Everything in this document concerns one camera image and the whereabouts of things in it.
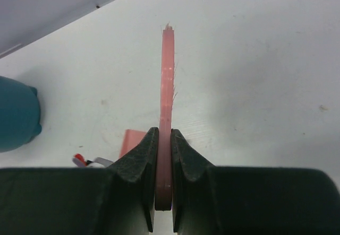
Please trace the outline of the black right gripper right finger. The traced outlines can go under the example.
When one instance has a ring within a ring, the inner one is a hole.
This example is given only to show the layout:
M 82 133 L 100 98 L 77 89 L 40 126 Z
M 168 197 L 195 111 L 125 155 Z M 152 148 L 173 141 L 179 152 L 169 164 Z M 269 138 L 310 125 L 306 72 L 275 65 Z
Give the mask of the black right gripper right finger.
M 339 192 L 305 168 L 215 166 L 171 132 L 178 234 L 339 234 Z

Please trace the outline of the teal plastic bucket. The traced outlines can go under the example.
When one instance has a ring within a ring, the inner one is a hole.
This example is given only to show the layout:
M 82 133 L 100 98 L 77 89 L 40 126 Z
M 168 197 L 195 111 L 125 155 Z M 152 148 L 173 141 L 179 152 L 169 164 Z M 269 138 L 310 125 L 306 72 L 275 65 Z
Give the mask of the teal plastic bucket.
M 1 76 L 1 152 L 31 142 L 42 131 L 36 88 Z

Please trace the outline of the pink hand brush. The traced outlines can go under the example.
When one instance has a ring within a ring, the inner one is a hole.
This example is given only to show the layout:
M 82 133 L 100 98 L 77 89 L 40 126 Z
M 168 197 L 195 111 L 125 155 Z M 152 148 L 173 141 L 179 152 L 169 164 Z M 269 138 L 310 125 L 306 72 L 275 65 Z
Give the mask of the pink hand brush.
M 172 207 L 171 129 L 174 100 L 174 29 L 166 25 L 162 34 L 160 118 L 156 167 L 155 210 L 168 211 Z

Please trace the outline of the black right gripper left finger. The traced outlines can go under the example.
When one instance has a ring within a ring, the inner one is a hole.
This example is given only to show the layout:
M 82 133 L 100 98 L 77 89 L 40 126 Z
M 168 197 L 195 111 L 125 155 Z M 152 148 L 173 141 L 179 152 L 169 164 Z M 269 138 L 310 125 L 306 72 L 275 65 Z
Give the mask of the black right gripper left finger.
M 149 234 L 159 131 L 107 168 L 1 170 L 1 234 Z

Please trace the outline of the pink plastic dustpan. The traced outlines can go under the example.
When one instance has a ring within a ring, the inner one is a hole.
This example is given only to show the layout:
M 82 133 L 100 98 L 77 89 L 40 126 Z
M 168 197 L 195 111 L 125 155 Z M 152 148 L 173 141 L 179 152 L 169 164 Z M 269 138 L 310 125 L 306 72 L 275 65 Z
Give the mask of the pink plastic dustpan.
M 146 132 L 134 129 L 127 129 L 124 133 L 119 158 L 126 155 L 130 150 L 135 148 L 142 141 L 145 135 Z

